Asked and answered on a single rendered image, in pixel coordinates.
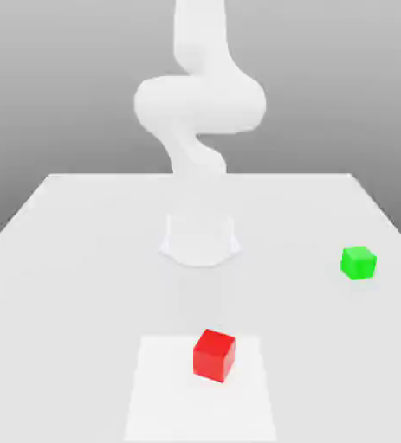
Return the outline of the small green cube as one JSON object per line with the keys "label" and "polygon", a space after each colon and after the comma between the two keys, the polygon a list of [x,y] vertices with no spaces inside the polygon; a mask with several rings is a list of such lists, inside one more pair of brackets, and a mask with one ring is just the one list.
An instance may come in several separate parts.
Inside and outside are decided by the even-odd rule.
{"label": "small green cube", "polygon": [[340,270],[351,280],[374,276],[377,256],[365,246],[346,247],[342,251]]}

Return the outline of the small red cube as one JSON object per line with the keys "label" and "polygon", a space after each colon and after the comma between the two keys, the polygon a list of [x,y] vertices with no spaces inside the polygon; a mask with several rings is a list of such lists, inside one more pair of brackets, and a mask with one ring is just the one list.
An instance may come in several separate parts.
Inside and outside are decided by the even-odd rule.
{"label": "small red cube", "polygon": [[224,383],[235,361],[236,339],[205,329],[193,348],[193,373]]}

